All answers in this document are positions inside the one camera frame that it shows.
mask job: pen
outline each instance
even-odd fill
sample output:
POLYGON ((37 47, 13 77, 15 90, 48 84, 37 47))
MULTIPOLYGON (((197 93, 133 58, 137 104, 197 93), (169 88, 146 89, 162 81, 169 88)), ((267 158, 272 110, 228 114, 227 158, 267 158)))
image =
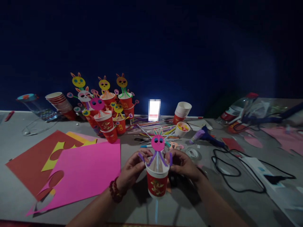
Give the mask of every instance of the pen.
POLYGON ((144 147, 144 148, 151 148, 152 145, 144 145, 144 146, 141 146, 141 147, 144 147))
POLYGON ((8 121, 11 118, 11 116, 14 114, 14 112, 15 111, 11 111, 4 121, 8 121))

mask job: cup of candy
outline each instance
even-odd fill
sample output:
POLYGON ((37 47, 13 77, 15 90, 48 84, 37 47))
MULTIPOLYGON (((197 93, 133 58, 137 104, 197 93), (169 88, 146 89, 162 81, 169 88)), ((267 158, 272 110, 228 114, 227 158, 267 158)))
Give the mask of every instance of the cup of candy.
POLYGON ((180 122, 177 123, 175 134, 178 135, 179 137, 184 137, 185 134, 189 130, 190 130, 189 125, 186 124, 185 122, 180 121, 180 122))

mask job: colored paper sheet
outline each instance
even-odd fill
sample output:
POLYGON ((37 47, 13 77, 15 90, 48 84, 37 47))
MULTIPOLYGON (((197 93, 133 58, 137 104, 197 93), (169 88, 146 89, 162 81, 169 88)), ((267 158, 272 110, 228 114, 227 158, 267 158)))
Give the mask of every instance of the colored paper sheet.
POLYGON ((230 150, 236 149, 238 151, 244 152, 243 148, 237 143, 237 141, 233 138, 222 138, 222 141, 230 150))
POLYGON ((97 143, 62 151, 55 168, 45 186, 39 192, 55 190, 52 201, 40 211, 54 209, 66 204, 87 199, 102 193, 121 171, 120 140, 97 143), (57 184, 51 184, 53 174, 63 171, 64 176, 57 184))
MULTIPOLYGON (((87 142, 85 142, 85 143, 82 145, 82 147, 83 147, 83 146, 87 146, 87 145, 95 144, 96 142, 97 142, 97 139, 95 139, 94 141, 87 141, 87 142)), ((61 143, 61 142, 58 142, 58 143, 57 143, 57 145, 55 146, 53 152, 52 152, 51 155, 49 156, 49 158, 48 158, 48 160, 46 161, 44 167, 42 168, 41 172, 47 171, 47 170, 51 170, 51 169, 53 169, 53 168, 55 167, 55 165, 56 165, 56 163, 57 163, 57 161, 58 161, 58 158, 59 158, 60 154, 59 154, 59 155, 56 155, 56 157, 55 157, 53 160, 51 160, 51 157, 52 157, 52 155, 53 155, 55 152, 60 152, 59 150, 63 150, 63 144, 64 144, 64 143, 61 143)))
POLYGON ((280 144, 281 148, 288 153, 292 154, 290 150, 303 156, 303 140, 300 135, 296 134, 296 129, 291 128, 290 134, 285 133, 285 128, 275 127, 275 128, 261 128, 264 132, 274 137, 280 144))
POLYGON ((33 196, 35 196, 37 201, 42 199, 37 196, 37 194, 47 183, 51 174, 51 170, 41 172, 41 169, 58 142, 64 142, 64 149, 69 149, 73 145, 83 145, 81 142, 63 132, 56 131, 18 157, 6 163, 6 166, 19 178, 33 196))
POLYGON ((68 132, 67 135, 69 135, 70 137, 80 141, 81 143, 85 143, 85 141, 83 139, 85 139, 87 141, 93 141, 93 140, 97 139, 96 143, 102 143, 102 142, 107 141, 107 139, 103 139, 103 138, 100 138, 100 137, 88 136, 88 135, 84 135, 84 134, 77 133, 77 132, 68 132))
POLYGON ((255 137, 244 136, 244 139, 246 142, 248 142, 250 145, 253 145, 254 147, 263 148, 262 143, 255 137))

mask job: dark blue wall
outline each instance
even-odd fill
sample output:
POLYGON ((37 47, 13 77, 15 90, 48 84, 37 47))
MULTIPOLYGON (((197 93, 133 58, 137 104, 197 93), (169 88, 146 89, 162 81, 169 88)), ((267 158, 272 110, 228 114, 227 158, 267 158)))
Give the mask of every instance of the dark blue wall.
POLYGON ((2 3, 1 109, 26 110, 15 101, 26 93, 76 94, 70 72, 99 91, 98 76, 113 91, 123 72, 137 114, 147 113, 148 99, 161 99, 162 115, 188 101, 200 116, 230 92, 303 98, 298 5, 103 2, 2 3))

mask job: power cord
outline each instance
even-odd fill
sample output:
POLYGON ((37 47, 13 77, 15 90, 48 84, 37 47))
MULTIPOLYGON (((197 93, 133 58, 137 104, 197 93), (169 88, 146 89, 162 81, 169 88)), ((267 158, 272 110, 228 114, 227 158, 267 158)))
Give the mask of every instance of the power cord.
MULTIPOLYGON (((238 150, 236 150, 236 149, 232 149, 232 150, 227 150, 227 149, 225 149, 225 151, 220 150, 220 149, 214 149, 214 150, 213 150, 214 156, 211 157, 211 160, 212 160, 212 162, 214 163, 216 170, 222 175, 223 180, 225 181, 225 183, 227 184, 227 186, 228 186, 230 189, 232 189, 233 191, 239 192, 239 193, 248 192, 248 191, 254 192, 254 193, 258 193, 258 194, 266 193, 266 187, 265 187, 265 185, 264 185, 263 182, 260 180, 260 178, 256 175, 256 173, 252 170, 252 168, 251 168, 246 162, 244 162, 241 158, 239 158, 239 157, 237 157, 236 155, 234 155, 234 154, 232 153, 232 151, 239 152, 239 153, 241 153, 241 154, 243 154, 243 155, 245 155, 245 156, 251 158, 251 156, 249 156, 249 155, 247 155, 247 154, 245 154, 245 153, 243 153, 243 152, 241 152, 241 151, 238 151, 238 150), (233 166, 233 165, 231 165, 231 164, 229 164, 229 163, 223 161, 222 159, 218 158, 216 151, 219 151, 219 152, 222 152, 222 153, 225 153, 225 154, 231 154, 232 156, 234 156, 235 158, 237 158, 238 160, 240 160, 242 163, 244 163, 244 164, 251 170, 251 172, 253 173, 253 175, 256 177, 256 179, 257 179, 257 180, 260 182, 260 184, 262 185, 262 191, 256 191, 256 190, 253 190, 253 189, 236 190, 236 189, 232 188, 232 187, 230 186, 230 184, 228 183, 228 181, 226 180, 226 177, 239 177, 239 176, 241 176, 242 173, 240 172, 240 170, 239 170, 237 167, 235 167, 235 166, 233 166), (227 165, 233 167, 234 169, 236 169, 237 172, 238 172, 238 174, 236 174, 236 175, 231 175, 231 174, 225 174, 225 173, 223 173, 223 172, 221 171, 221 169, 219 168, 219 166, 218 166, 218 160, 220 160, 221 162, 223 162, 223 163, 225 163, 225 164, 227 164, 227 165)), ((273 167, 273 168, 275 168, 275 169, 281 171, 282 173, 285 173, 285 174, 287 174, 287 175, 290 176, 290 177, 283 177, 283 176, 266 176, 266 175, 265 175, 266 179, 267 179, 271 184, 277 184, 277 183, 279 183, 281 180, 285 180, 285 179, 296 179, 296 177, 295 177, 294 175, 289 174, 289 173, 287 173, 287 172, 285 172, 285 171, 283 171, 283 170, 281 170, 281 169, 275 167, 274 165, 269 164, 268 162, 262 161, 262 160, 260 160, 260 159, 258 159, 258 160, 259 160, 260 162, 265 163, 265 164, 267 164, 267 165, 269 165, 269 166, 271 166, 271 167, 273 167)))
MULTIPOLYGON (((277 114, 281 114, 281 113, 271 113, 271 114, 265 116, 264 118, 270 117, 270 116, 272 116, 272 115, 277 115, 277 114)), ((234 130, 235 130, 235 131, 244 131, 244 130, 246 130, 247 128, 249 128, 250 126, 253 126, 253 124, 251 124, 251 125, 245 126, 245 127, 242 128, 242 129, 237 130, 237 128, 238 128, 240 125, 242 125, 242 124, 243 124, 243 122, 240 122, 239 124, 235 125, 235 126, 234 126, 234 130)), ((253 130, 253 131, 260 131, 260 124, 257 125, 257 128, 258 128, 257 130, 254 129, 254 128, 250 128, 250 129, 253 130)))

